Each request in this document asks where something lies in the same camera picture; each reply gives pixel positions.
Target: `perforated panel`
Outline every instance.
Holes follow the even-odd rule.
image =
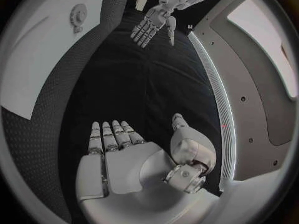
[[[61,58],[47,78],[31,121],[2,109],[6,139],[29,187],[56,214],[70,222],[58,173],[58,140],[65,107],[91,55],[120,23],[127,0],[103,0],[100,25]]]

